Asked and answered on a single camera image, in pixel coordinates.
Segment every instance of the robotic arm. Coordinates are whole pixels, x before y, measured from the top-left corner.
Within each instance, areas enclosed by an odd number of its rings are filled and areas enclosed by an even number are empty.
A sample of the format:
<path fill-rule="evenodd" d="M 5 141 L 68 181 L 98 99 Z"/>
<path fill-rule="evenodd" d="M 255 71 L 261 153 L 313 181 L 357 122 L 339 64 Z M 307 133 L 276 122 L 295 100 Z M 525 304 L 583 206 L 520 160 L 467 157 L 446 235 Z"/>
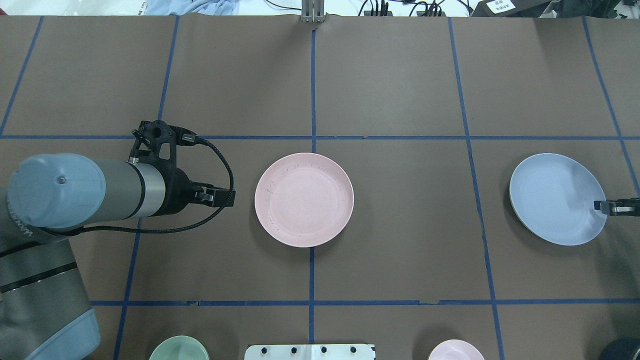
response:
<path fill-rule="evenodd" d="M 100 343 L 69 236 L 96 230 L 176 233 L 233 206 L 233 173 L 213 144 L 160 120 L 141 122 L 133 134 L 129 161 L 77 154 L 33 156 L 20 164 L 8 189 L 0 188 L 0 359 L 82 359 Z M 190 181 L 177 167 L 177 147 L 196 144 L 218 155 L 227 168 L 229 188 Z M 159 156 L 163 145 L 170 148 L 169 159 Z M 177 229 L 85 227 L 175 214 L 188 204 L 217 210 Z"/>

